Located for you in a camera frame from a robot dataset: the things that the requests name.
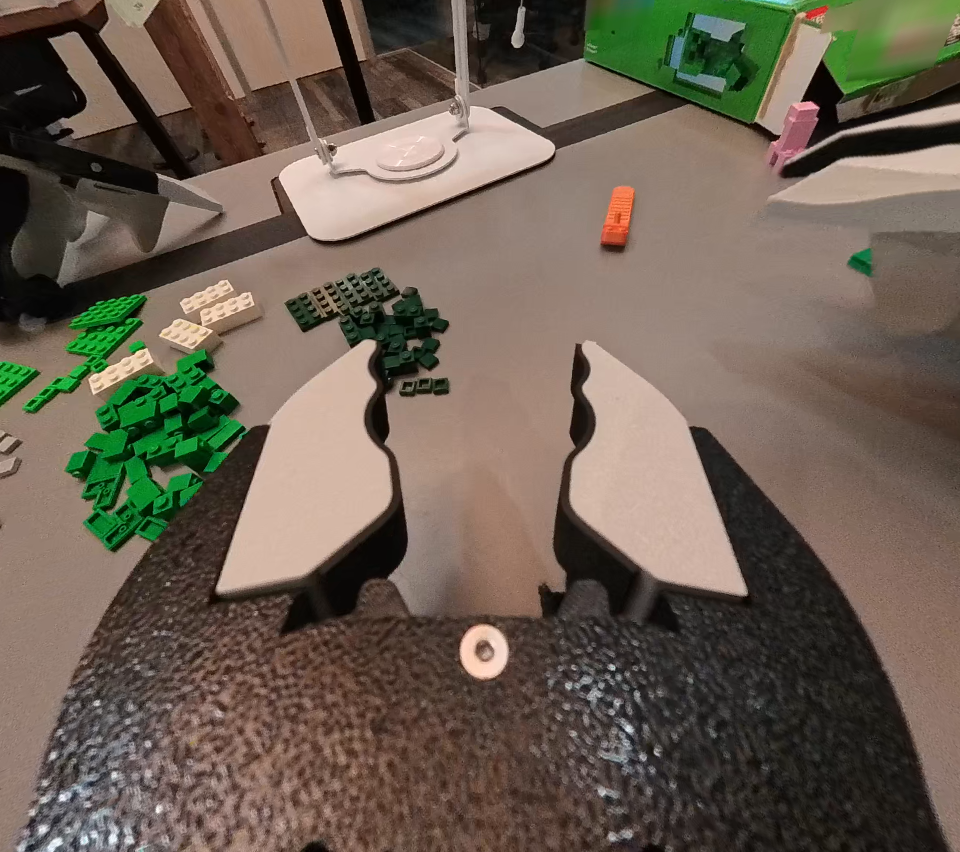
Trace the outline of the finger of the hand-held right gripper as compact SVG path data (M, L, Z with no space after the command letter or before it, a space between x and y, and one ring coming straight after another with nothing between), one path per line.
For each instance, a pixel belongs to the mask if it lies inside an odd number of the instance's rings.
M772 195L766 215L870 233L957 233L959 156L843 159Z
M878 158L959 144L959 104L843 128L784 161L782 177L821 172L845 159Z

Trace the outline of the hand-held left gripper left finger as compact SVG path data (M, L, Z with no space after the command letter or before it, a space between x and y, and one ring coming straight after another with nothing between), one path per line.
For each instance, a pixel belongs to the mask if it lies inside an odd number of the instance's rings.
M400 567L408 533L378 360L363 341L272 416L217 600L302 596L315 619L341 617Z

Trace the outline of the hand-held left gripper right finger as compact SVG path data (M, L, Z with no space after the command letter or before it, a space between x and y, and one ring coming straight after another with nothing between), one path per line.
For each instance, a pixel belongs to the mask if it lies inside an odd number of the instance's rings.
M670 599L749 607L745 572L687 418L593 340L574 348L561 466L558 608L584 596L644 623Z

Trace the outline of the white book stand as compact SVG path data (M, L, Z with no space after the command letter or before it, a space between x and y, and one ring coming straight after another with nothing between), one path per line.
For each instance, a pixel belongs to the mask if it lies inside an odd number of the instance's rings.
M555 146L544 136L471 104L468 2L450 1L455 85L446 110L334 146L316 131L268 0L257 0L313 149L279 175L310 238L356 238L553 158Z

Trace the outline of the pink lego pig figure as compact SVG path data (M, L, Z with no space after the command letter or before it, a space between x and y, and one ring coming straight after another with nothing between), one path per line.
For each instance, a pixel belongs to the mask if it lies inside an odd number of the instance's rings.
M813 101L800 101L787 110L778 138L768 146L765 161L779 174L785 163L800 155L809 145L819 120L819 106Z

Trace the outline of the pile of dark green lego pieces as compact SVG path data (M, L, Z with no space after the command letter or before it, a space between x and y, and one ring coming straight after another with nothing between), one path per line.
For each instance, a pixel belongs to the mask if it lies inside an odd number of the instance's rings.
M284 307L303 333L334 324L350 349L372 342L378 375L387 388L399 383L401 396L450 395L450 379L436 375L449 319L426 306L416 287L397 286L381 267L321 282L288 298Z

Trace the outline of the pile of bright green lego pieces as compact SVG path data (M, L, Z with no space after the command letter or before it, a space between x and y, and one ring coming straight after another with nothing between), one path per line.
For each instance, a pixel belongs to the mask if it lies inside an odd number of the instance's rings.
M246 436L214 368L210 350L183 354L172 373L124 382L95 410L99 429L64 471L89 507L84 528L107 551L156 542Z

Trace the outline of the green lego box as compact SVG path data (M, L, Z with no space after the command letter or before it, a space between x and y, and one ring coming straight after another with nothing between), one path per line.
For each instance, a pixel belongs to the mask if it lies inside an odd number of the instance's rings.
M958 86L959 0L586 0L586 61L778 135Z

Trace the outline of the narrow bright green lego plate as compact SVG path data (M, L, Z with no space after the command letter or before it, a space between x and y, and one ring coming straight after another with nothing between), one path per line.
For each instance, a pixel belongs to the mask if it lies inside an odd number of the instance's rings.
M103 372L107 362L99 356L88 356L64 375L53 378L22 406L26 414L36 414L62 394L76 392L94 373Z

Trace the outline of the orange brick separator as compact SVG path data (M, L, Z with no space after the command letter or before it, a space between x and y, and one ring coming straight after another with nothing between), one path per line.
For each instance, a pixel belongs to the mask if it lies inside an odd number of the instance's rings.
M622 249L627 246L636 198L632 186L616 186L610 194L601 231L600 246Z

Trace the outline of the black and white spare gripper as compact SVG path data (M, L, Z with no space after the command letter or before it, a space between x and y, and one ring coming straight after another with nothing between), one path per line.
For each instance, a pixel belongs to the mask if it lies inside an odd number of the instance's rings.
M146 169L1 129L1 318L63 318L70 294L59 284L67 246L90 214L119 222L142 252L153 251L170 205L221 215L201 189Z

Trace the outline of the wooden building column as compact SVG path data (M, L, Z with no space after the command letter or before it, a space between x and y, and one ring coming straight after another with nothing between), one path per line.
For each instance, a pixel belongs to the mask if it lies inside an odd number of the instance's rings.
M159 0L144 28L225 165L262 155L246 114L200 30L187 0Z

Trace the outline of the black office chair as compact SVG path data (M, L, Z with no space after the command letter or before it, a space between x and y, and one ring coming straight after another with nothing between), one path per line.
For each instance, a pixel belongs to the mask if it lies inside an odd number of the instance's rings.
M51 42L27 35L1 39L1 126L58 141L87 97Z

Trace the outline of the brown top office desk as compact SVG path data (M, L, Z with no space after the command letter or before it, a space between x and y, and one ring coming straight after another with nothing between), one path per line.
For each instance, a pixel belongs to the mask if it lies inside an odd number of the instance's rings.
M146 133L174 177L186 179L195 172L148 100L121 65L101 32L109 21L104 0L67 0L55 6L36 6L3 11L1 37L27 35L50 40L73 32L78 34L120 100Z

